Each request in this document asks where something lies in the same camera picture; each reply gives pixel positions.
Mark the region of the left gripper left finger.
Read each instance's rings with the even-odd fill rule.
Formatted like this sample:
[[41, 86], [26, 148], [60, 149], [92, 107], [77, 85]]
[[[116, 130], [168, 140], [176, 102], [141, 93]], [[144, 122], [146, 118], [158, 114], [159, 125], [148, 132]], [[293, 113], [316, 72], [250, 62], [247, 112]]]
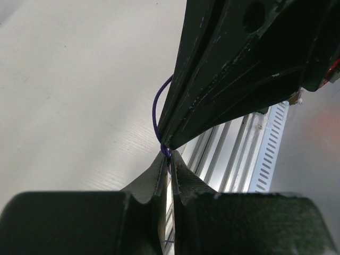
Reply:
[[119, 191], [15, 195], [1, 213], [1, 254], [163, 254], [167, 158]]

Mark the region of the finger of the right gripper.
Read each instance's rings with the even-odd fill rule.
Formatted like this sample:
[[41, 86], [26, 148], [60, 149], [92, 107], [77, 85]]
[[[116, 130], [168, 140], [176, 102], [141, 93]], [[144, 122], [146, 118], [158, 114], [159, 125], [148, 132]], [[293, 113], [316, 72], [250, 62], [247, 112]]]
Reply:
[[301, 87], [326, 4], [225, 1], [171, 125], [171, 149], [289, 99]]
[[186, 87], [214, 33], [225, 1], [187, 1], [173, 78], [158, 123], [161, 142], [169, 144], [171, 125]]

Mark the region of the aluminium mounting rail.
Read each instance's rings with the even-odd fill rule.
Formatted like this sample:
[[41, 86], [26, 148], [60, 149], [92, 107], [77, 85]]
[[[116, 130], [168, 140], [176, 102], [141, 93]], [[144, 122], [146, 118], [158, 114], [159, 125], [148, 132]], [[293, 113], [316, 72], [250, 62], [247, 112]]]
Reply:
[[266, 192], [271, 111], [269, 107], [222, 123], [179, 147], [188, 169], [219, 193]]

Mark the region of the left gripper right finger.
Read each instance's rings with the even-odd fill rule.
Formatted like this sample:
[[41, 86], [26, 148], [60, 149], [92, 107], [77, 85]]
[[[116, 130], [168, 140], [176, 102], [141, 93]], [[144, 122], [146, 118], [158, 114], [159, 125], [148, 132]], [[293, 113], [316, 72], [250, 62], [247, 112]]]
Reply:
[[219, 193], [171, 157], [176, 254], [338, 254], [323, 217], [294, 193]]

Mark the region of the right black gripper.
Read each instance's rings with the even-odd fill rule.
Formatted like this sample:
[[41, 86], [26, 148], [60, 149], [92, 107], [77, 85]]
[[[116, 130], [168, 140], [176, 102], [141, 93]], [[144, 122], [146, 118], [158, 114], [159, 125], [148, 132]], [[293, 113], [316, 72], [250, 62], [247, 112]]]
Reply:
[[339, 80], [339, 1], [326, 4], [301, 87], [316, 91]]

